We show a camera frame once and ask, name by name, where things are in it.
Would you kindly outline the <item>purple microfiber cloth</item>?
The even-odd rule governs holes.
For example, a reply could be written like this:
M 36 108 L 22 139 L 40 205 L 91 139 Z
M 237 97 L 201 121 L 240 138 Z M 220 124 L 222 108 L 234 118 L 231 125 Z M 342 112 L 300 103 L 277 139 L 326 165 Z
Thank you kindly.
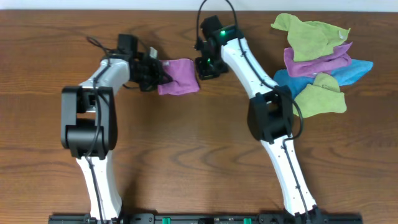
M 169 62 L 170 65 L 163 66 L 163 62 Z M 180 96 L 200 90 L 192 60 L 188 58 L 162 60 L 162 67 L 172 77 L 172 81 L 158 86 L 160 95 Z

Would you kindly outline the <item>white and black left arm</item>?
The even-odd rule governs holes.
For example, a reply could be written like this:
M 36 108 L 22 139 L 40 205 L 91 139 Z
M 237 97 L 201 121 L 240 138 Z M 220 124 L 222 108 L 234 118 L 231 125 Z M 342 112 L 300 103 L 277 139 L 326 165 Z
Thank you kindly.
M 127 82 L 142 91 L 171 78 L 163 71 L 157 51 L 122 51 L 104 57 L 86 81 L 62 90 L 61 143 L 80 166 L 90 197 L 90 213 L 82 223 L 118 223 L 122 199 L 113 172 L 118 140 L 114 97 Z

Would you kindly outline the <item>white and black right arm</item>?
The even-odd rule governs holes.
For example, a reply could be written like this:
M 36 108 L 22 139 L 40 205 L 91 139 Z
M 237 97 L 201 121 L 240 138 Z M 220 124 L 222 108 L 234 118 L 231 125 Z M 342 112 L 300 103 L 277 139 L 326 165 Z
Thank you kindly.
M 294 148 L 293 110 L 298 107 L 287 86 L 279 86 L 253 56 L 243 33 L 232 28 L 204 31 L 197 38 L 195 60 L 200 79 L 232 69 L 249 98 L 247 122 L 253 138 L 268 153 L 276 172 L 287 217 L 285 223 L 322 223 Z

